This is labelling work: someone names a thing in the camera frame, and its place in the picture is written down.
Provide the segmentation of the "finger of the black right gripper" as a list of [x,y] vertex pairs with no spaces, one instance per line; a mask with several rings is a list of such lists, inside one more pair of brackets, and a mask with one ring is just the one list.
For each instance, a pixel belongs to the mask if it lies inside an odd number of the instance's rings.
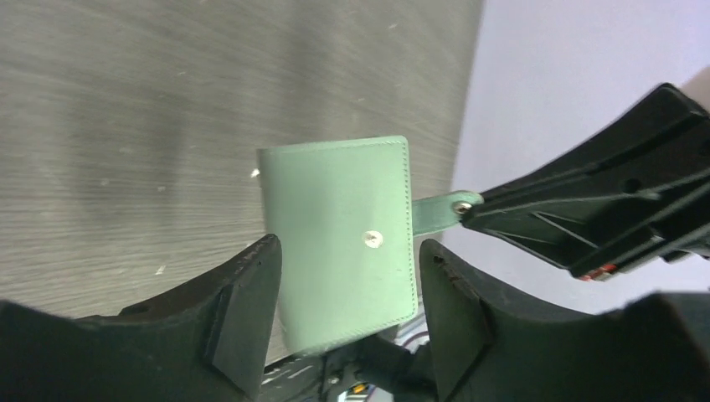
[[709,257],[709,170],[597,173],[501,186],[462,225],[575,278],[602,281],[655,258]]
[[645,94],[633,106],[578,146],[537,170],[482,193],[487,203],[530,192],[566,178],[594,174],[630,162],[706,120],[709,112],[670,83]]

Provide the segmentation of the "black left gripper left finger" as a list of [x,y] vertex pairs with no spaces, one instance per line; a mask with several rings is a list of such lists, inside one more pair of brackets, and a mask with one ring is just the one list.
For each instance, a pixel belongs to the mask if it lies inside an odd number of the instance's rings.
[[1,304],[4,401],[254,401],[275,317],[281,244],[223,264],[112,317]]

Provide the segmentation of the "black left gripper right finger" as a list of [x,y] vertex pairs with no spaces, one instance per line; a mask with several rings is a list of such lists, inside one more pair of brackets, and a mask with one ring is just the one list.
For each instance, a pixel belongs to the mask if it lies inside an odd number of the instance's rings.
[[442,401],[706,401],[709,295],[653,293],[599,315],[531,296],[441,243],[419,250]]

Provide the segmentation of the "green leather card holder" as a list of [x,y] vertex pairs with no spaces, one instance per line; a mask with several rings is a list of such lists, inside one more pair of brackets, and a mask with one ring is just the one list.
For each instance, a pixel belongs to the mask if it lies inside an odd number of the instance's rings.
[[456,191],[414,199],[402,136],[260,149],[266,231],[282,248],[278,306],[293,353],[319,354],[419,310],[414,240],[481,204]]

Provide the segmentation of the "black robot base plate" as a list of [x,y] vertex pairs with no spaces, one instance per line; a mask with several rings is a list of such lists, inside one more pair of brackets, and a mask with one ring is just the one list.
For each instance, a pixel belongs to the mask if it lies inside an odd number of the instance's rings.
[[258,401],[339,401],[359,385],[394,401],[437,401],[431,347],[411,351],[379,335],[322,355],[289,356],[265,368]]

